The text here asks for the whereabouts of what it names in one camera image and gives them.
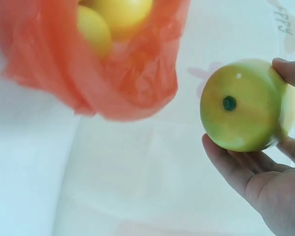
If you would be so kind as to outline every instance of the green stem scar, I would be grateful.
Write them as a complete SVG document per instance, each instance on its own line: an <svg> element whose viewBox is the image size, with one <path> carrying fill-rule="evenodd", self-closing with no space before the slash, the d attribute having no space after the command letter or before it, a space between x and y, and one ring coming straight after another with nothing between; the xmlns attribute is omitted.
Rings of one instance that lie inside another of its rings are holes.
<svg viewBox="0 0 295 236"><path fill-rule="evenodd" d="M223 107L226 111L233 111L236 108L236 100L231 96L227 96L223 99Z"/></svg>

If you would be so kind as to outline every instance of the red plastic bag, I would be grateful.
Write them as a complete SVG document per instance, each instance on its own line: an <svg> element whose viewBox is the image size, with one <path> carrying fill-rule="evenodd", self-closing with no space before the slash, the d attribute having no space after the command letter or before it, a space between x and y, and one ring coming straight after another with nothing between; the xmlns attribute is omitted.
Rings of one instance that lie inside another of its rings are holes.
<svg viewBox="0 0 295 236"><path fill-rule="evenodd" d="M77 0L0 0L4 76L54 94L76 113L147 118L177 92L176 59L190 0L154 0L140 33L105 61L77 29Z"/></svg>

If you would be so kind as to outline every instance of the yellow-green fruit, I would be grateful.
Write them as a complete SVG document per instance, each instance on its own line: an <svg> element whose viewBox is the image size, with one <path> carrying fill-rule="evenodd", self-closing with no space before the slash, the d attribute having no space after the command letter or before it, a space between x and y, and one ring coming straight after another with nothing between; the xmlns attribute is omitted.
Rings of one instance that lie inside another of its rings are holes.
<svg viewBox="0 0 295 236"><path fill-rule="evenodd" d="M260 151L276 145L295 120L295 88L270 63L243 59L217 70L205 85L200 115L220 147Z"/></svg>
<svg viewBox="0 0 295 236"><path fill-rule="evenodd" d="M97 12L86 6L78 6L78 29L99 57L104 58L111 53L111 32Z"/></svg>
<svg viewBox="0 0 295 236"><path fill-rule="evenodd" d="M151 12L153 0L92 0L107 22L114 41L130 40Z"/></svg>

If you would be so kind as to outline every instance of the human hand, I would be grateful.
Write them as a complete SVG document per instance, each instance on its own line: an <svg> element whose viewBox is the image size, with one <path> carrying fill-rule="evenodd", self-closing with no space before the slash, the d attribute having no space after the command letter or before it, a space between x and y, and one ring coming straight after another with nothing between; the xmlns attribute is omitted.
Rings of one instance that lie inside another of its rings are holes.
<svg viewBox="0 0 295 236"><path fill-rule="evenodd" d="M295 86L295 62L273 60L274 69ZM277 236L295 236L295 168L277 164L263 152L237 153L202 137L206 153L228 184L264 219ZM295 139L277 146L295 162Z"/></svg>

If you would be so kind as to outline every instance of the fingernail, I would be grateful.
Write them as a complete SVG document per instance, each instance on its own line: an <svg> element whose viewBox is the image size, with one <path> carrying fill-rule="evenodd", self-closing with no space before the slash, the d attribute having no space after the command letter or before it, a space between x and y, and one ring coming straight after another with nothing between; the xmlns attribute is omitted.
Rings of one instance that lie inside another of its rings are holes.
<svg viewBox="0 0 295 236"><path fill-rule="evenodd" d="M275 58L274 60L280 61L280 62L288 62L287 60L283 59L283 58Z"/></svg>

